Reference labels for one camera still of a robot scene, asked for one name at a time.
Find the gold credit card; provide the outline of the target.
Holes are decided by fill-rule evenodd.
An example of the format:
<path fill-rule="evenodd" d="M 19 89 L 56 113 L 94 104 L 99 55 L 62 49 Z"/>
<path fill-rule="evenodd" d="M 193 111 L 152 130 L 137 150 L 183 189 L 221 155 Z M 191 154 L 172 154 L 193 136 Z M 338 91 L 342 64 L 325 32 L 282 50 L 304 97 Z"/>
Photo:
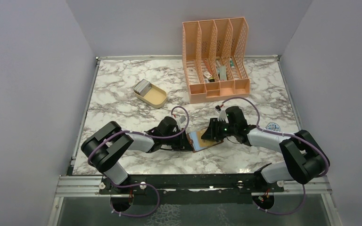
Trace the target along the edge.
<path fill-rule="evenodd" d="M 201 149 L 209 148 L 220 143 L 222 143 L 222 141 L 198 139 L 198 144 Z"/>

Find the brown leather card holder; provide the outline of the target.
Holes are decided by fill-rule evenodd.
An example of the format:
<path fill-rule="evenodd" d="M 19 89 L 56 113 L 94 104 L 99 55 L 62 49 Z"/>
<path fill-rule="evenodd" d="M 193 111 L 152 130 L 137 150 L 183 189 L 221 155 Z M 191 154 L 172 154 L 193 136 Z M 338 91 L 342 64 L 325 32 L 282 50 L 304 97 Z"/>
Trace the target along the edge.
<path fill-rule="evenodd" d="M 203 128 L 201 130 L 197 130 L 197 131 L 193 131 L 193 132 L 189 132 L 187 134 L 187 138 L 189 143 L 192 146 L 192 152 L 196 153 L 196 152 L 200 152 L 202 150 L 208 149 L 210 147 L 219 145 L 221 143 L 223 143 L 223 140 L 221 141 L 214 141 L 214 140 L 204 140 L 202 139 L 202 135 L 204 134 L 204 132 L 207 130 L 207 128 Z"/>

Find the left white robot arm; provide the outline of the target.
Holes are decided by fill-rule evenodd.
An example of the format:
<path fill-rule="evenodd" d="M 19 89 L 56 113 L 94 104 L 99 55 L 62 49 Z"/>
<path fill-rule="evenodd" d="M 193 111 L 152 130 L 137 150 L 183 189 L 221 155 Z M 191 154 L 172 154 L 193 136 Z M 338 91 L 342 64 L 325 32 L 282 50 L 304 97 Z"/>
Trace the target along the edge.
<path fill-rule="evenodd" d="M 121 194 L 129 189 L 128 173 L 118 162 L 122 155 L 127 150 L 153 153 L 164 145 L 170 147 L 169 151 L 193 151 L 185 130 L 174 117 L 164 117 L 145 134 L 122 130 L 117 122 L 110 121 L 83 142 L 81 151 L 89 165 L 111 179 L 111 187 Z"/>

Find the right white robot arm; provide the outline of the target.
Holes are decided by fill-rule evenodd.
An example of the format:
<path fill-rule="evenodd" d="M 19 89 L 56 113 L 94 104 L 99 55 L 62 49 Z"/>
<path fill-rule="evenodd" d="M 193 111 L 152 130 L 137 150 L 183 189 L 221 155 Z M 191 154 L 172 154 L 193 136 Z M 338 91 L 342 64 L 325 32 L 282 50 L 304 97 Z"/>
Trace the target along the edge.
<path fill-rule="evenodd" d="M 267 164 L 254 172 L 253 185 L 260 192 L 266 191 L 277 181 L 294 180 L 302 185 L 321 176 L 329 168 L 329 160 L 311 134 L 300 130 L 284 134 L 248 124 L 242 110 L 232 106 L 221 110 L 218 118 L 211 118 L 202 140 L 222 141 L 235 137 L 240 144 L 263 147 L 279 152 L 283 161 Z"/>

